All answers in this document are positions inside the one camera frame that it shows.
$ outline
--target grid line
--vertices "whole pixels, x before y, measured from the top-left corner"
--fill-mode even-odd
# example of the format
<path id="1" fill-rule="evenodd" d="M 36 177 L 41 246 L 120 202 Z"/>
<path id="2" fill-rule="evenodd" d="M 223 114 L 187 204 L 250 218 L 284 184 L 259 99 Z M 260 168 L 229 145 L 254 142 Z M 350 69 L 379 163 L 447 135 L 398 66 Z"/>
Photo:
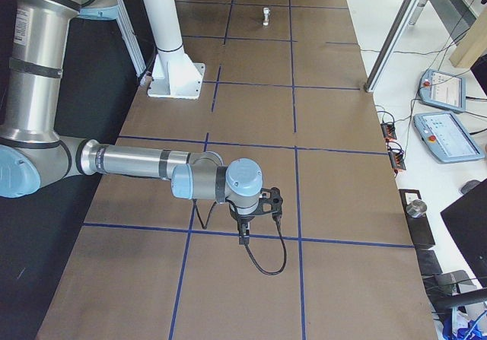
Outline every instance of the grid line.
<path id="1" fill-rule="evenodd" d="M 212 113 L 215 111 L 215 103 L 216 103 L 216 94 L 218 93 L 218 86 L 220 81 L 220 73 L 221 73 L 221 64 L 218 66 L 218 73 L 216 75 L 216 85 L 215 91 L 213 92 L 213 101 L 212 101 Z"/>
<path id="2" fill-rule="evenodd" d="M 299 190 L 299 161 L 298 149 L 294 147 L 294 168 L 296 173 L 296 207 L 298 209 L 298 252 L 299 252 L 299 287 L 301 295 L 301 338 L 306 340 L 306 307 L 304 302 L 304 269 L 303 269 L 303 240 L 301 231 L 301 194 Z"/>
<path id="3" fill-rule="evenodd" d="M 259 84 L 259 83 L 243 83 L 237 81 L 203 81 L 203 84 L 229 84 L 229 85 L 249 85 L 251 87 L 294 87 L 301 89 L 332 89 L 338 91 L 359 91 L 359 87 L 325 87 L 325 86 L 306 86 L 306 85 L 285 85 L 285 84 Z"/>
<path id="4" fill-rule="evenodd" d="M 182 142 L 190 144 L 207 144 L 207 145 L 217 145 L 217 146 L 240 146 L 247 148 L 281 148 L 286 150 L 297 149 L 299 151 L 325 151 L 325 152 L 336 152 L 340 154 L 366 154 L 366 155 L 379 155 L 387 156 L 387 152 L 379 151 L 360 151 L 360 150 L 341 150 L 338 148 L 306 148 L 300 146 L 285 146 L 285 145 L 261 145 L 261 144 L 240 144 L 237 142 L 223 142 L 223 141 L 198 141 L 198 140 L 184 140 L 177 138 L 158 138 L 158 137 L 141 137 L 141 136 L 130 136 L 130 135 L 120 135 L 119 138 L 127 138 L 132 140 L 145 140 L 145 141 L 166 141 L 166 142 Z"/>
<path id="5" fill-rule="evenodd" d="M 173 316 L 172 316 L 171 321 L 170 321 L 170 330 L 169 330 L 168 340 L 173 340 L 173 337 L 174 337 L 174 328 L 176 327 L 177 311 L 178 311 L 179 305 L 180 305 L 181 291 L 183 288 L 184 271 L 186 269 L 186 261 L 188 259 L 189 242 L 191 241 L 191 227 L 193 227 L 194 218 L 195 218 L 195 209 L 193 208 L 193 210 L 191 212 L 191 218 L 189 220 L 188 232 L 186 235 L 186 244 L 184 246 L 183 262 L 181 263 L 180 277 L 179 277 L 179 280 L 177 282 L 176 298 L 174 299 Z"/>
<path id="6" fill-rule="evenodd" d="M 223 39 L 223 44 L 227 44 L 227 37 L 228 37 L 228 28 L 230 27 L 230 18 L 231 18 L 231 10 L 234 7 L 234 0 L 231 0 L 230 3 L 230 11 L 228 11 L 228 20 L 227 20 L 227 28 L 225 29 L 225 37 Z"/>
<path id="7" fill-rule="evenodd" d="M 171 228 L 171 227 L 155 227 L 155 226 L 138 226 L 134 224 L 103 224 L 97 222 L 84 222 L 85 227 L 100 227 L 100 228 L 120 228 L 123 230 L 144 230 L 144 231 L 160 231 L 160 232 L 175 232 L 179 234 L 187 234 L 188 229 L 185 228 Z M 238 233 L 225 232 L 225 231 L 212 231 L 212 230 L 193 230 L 191 234 L 206 235 L 206 236 L 228 236 L 238 237 Z M 255 239 L 267 239 L 267 240 L 280 240 L 279 236 L 263 235 L 263 234 L 251 234 L 251 238 Z M 353 245 L 353 246 L 376 246 L 376 247 L 390 247 L 395 249 L 414 249 L 413 245 L 406 245 L 401 243 L 375 243 L 371 241 L 352 241 L 352 240 L 333 240 L 333 239 L 319 239 L 315 237 L 299 237 L 283 236 L 286 241 L 301 241 L 302 243 L 333 243 L 339 245 Z"/>
<path id="8" fill-rule="evenodd" d="M 189 3 L 189 4 L 212 4 L 212 5 L 244 5 L 255 7 L 281 7 L 281 8 L 312 8 L 312 9 L 333 9 L 337 11 L 349 10 L 347 7 L 322 7 L 313 5 L 279 5 L 279 4 L 253 4 L 253 3 L 237 3 L 237 2 L 203 2 L 193 0 L 176 0 L 176 3 Z"/>
<path id="9" fill-rule="evenodd" d="M 293 46 L 292 46 L 292 8 L 291 8 L 291 0 L 289 1 L 289 39 L 291 40 L 290 48 L 291 48 L 291 85 L 292 85 L 292 119 L 293 119 L 293 131 L 294 133 L 298 132 L 298 121 L 296 117 L 296 93 L 294 88 L 294 53 L 293 53 Z"/>
<path id="10" fill-rule="evenodd" d="M 198 36 L 198 35 L 183 35 L 181 37 L 189 38 L 211 38 L 213 40 L 224 40 L 221 36 Z M 272 41 L 272 42 L 297 42 L 296 40 L 279 40 L 276 38 L 252 38 L 252 37 L 226 37 L 227 40 L 241 40 L 241 41 Z"/>

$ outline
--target metal cylinder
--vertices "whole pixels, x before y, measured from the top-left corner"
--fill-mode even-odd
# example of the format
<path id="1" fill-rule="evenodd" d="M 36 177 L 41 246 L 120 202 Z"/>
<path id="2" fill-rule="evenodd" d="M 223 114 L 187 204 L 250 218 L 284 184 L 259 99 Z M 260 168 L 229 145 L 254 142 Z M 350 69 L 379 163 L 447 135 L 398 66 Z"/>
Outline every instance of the metal cylinder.
<path id="1" fill-rule="evenodd" d="M 176 3 L 174 0 L 144 0 L 144 5 L 167 78 L 167 63 L 172 59 L 181 60 L 184 56 Z"/>
<path id="2" fill-rule="evenodd" d="M 158 178 L 162 150 L 98 145 L 89 156 L 89 166 L 98 173 Z"/>
<path id="3" fill-rule="evenodd" d="M 428 0 L 419 0 L 418 5 L 416 5 L 416 9 L 412 13 L 411 18 L 409 19 L 409 24 L 414 26 L 418 21 L 419 16 L 425 10 L 425 6 L 428 3 Z"/>
<path id="4" fill-rule="evenodd" d="M 68 23 L 78 12 L 48 0 L 17 2 L 12 60 L 25 69 L 11 66 L 0 136 L 31 143 L 56 142 L 59 136 L 53 128 L 61 75 L 42 73 L 62 69 Z"/>
<path id="5" fill-rule="evenodd" d="M 413 218 L 418 218 L 426 213 L 426 209 L 426 203 L 421 199 L 415 199 L 406 206 L 406 213 Z"/>

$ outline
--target blue object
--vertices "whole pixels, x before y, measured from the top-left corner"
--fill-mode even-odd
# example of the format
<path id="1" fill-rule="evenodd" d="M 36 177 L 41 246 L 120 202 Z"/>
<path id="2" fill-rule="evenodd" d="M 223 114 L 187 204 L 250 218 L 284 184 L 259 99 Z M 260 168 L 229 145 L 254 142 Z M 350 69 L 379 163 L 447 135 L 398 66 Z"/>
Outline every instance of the blue object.
<path id="1" fill-rule="evenodd" d="M 449 82 L 458 83 L 458 93 L 455 95 L 448 95 L 452 93 L 451 88 L 448 87 Z M 423 104 L 429 106 L 436 106 L 443 110 L 453 110 L 455 113 L 465 112 L 466 105 L 466 93 L 465 93 L 465 78 L 463 76 L 457 76 L 453 74 L 448 74 L 443 71 L 437 71 L 429 68 L 425 71 L 421 77 L 421 83 L 419 84 L 419 96 L 422 99 Z M 446 98 L 452 100 L 454 104 L 445 103 L 440 101 Z"/>
<path id="2" fill-rule="evenodd" d="M 0 145 L 0 196 L 17 198 L 39 188 L 40 175 L 32 162 L 14 148 Z"/>
<path id="3" fill-rule="evenodd" d="M 78 18 L 91 19 L 93 21 L 113 21 L 119 17 L 119 6 L 106 8 L 81 8 Z"/>
<path id="4" fill-rule="evenodd" d="M 260 166 L 246 158 L 232 162 L 227 168 L 226 178 L 231 190 L 243 197 L 259 194 L 263 184 Z"/>
<path id="5" fill-rule="evenodd" d="M 193 172 L 189 164 L 176 165 L 170 188 L 176 198 L 191 199 L 193 197 Z"/>
<path id="6" fill-rule="evenodd" d="M 459 163 L 485 157 L 453 112 L 416 114 L 413 120 L 426 147 L 440 163 Z"/>
<path id="7" fill-rule="evenodd" d="M 477 325 L 479 324 L 480 320 L 487 314 L 487 311 L 484 311 L 475 321 L 469 322 L 468 329 L 458 329 L 457 336 L 452 334 L 451 328 L 451 318 L 447 318 L 443 323 L 443 338 L 445 340 L 487 340 L 487 336 L 482 336 L 482 333 L 479 331 Z"/>

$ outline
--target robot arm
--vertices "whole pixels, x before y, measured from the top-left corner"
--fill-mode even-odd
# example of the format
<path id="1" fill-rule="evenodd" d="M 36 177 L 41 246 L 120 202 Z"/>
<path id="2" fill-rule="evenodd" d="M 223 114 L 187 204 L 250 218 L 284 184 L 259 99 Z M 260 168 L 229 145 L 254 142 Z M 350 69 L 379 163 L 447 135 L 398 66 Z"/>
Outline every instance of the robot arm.
<path id="1" fill-rule="evenodd" d="M 231 217 L 237 222 L 239 242 L 245 245 L 257 268 L 264 274 L 281 272 L 286 254 L 279 271 L 266 272 L 248 247 L 250 221 L 257 215 L 271 214 L 285 252 L 279 189 L 263 188 L 262 171 L 254 161 L 239 159 L 226 167 L 212 152 L 102 145 L 95 140 L 59 136 L 54 131 L 69 21 L 79 15 L 113 19 L 116 0 L 17 2 L 11 78 L 5 121 L 0 126 L 0 196 L 21 197 L 65 177 L 94 173 L 170 180 L 177 198 L 228 203 Z M 193 84 L 200 84 L 202 75 L 184 53 L 174 1 L 145 0 L 145 6 L 163 76 L 156 88 L 171 96 L 198 97 Z M 156 11 L 170 14 L 158 17 Z M 167 27 L 161 25 L 161 18 Z"/>

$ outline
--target small metal object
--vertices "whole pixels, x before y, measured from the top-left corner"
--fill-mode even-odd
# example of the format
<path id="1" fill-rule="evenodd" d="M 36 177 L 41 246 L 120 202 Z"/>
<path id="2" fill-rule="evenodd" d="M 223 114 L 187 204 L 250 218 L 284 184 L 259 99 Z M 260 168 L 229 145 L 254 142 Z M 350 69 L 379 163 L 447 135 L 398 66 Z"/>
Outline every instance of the small metal object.
<path id="1" fill-rule="evenodd" d="M 271 14 L 271 9 L 270 8 L 267 8 L 265 7 L 263 9 L 264 11 L 264 21 L 263 21 L 263 25 L 264 26 L 269 26 L 269 17 L 270 17 L 270 14 Z"/>
<path id="2" fill-rule="evenodd" d="M 418 218 L 426 213 L 426 208 L 426 203 L 421 199 L 415 199 L 406 206 L 406 213 L 413 218 Z"/>

